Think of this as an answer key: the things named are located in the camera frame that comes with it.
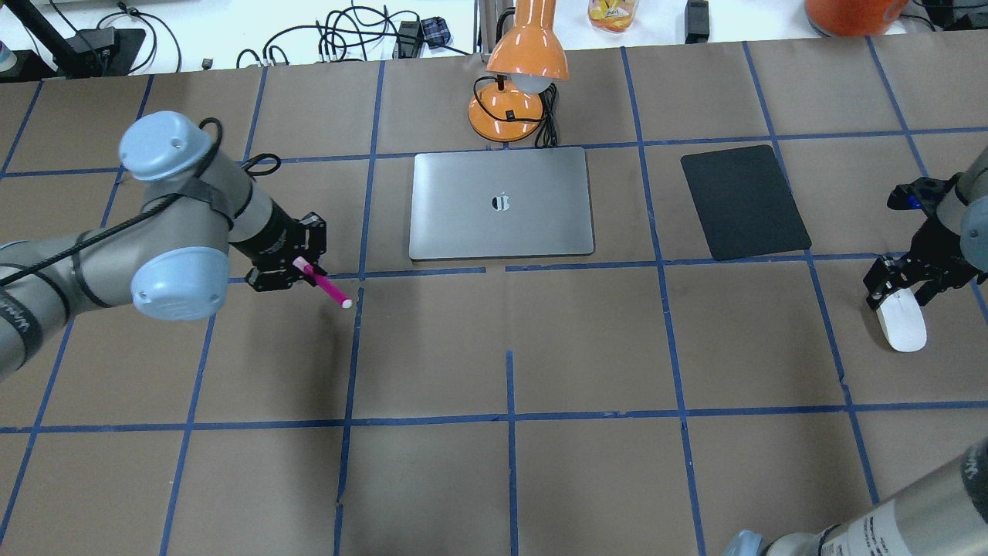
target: pink marker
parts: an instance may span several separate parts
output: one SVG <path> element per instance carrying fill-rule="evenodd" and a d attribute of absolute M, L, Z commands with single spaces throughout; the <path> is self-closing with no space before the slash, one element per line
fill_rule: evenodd
<path fill-rule="evenodd" d="M 295 268 L 302 271 L 302 274 L 311 278 L 317 286 L 322 288 L 322 291 L 329 294 L 329 297 L 333 298 L 333 301 L 340 304 L 343 309 L 350 309 L 354 305 L 354 300 L 347 297 L 347 294 L 343 293 L 339 288 L 333 285 L 329 281 L 329 278 L 319 274 L 312 268 L 312 264 L 309 261 L 303 259 L 302 257 L 296 257 L 294 261 L 291 262 Z"/>

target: silver laptop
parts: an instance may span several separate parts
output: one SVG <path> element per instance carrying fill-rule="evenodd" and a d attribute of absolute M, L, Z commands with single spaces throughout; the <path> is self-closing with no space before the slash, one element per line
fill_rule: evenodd
<path fill-rule="evenodd" d="M 594 251 L 583 148 L 415 156 L 414 260 Z"/>

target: black mouse pad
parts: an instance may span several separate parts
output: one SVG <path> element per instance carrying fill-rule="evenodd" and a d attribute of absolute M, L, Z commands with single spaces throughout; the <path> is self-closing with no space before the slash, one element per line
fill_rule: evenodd
<path fill-rule="evenodd" d="M 680 163 L 714 260 L 809 248 L 770 146 L 688 154 Z"/>

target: desk lamp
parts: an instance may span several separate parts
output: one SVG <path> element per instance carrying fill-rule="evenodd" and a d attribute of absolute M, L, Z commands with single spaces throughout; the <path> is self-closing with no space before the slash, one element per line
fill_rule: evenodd
<path fill-rule="evenodd" d="M 485 139 L 515 141 L 538 128 L 543 118 L 538 94 L 553 79 L 569 79 L 566 53 L 552 32 L 555 0 L 519 0 L 515 26 L 487 61 L 497 77 L 477 79 L 467 109 L 470 125 Z M 480 81 L 494 82 L 477 91 Z"/>

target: yellow package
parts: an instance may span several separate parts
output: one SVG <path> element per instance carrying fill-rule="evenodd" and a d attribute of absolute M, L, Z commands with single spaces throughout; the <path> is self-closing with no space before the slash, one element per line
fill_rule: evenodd
<path fill-rule="evenodd" d="M 623 33 L 634 21 L 635 0 L 590 0 L 587 15 L 598 29 Z"/>

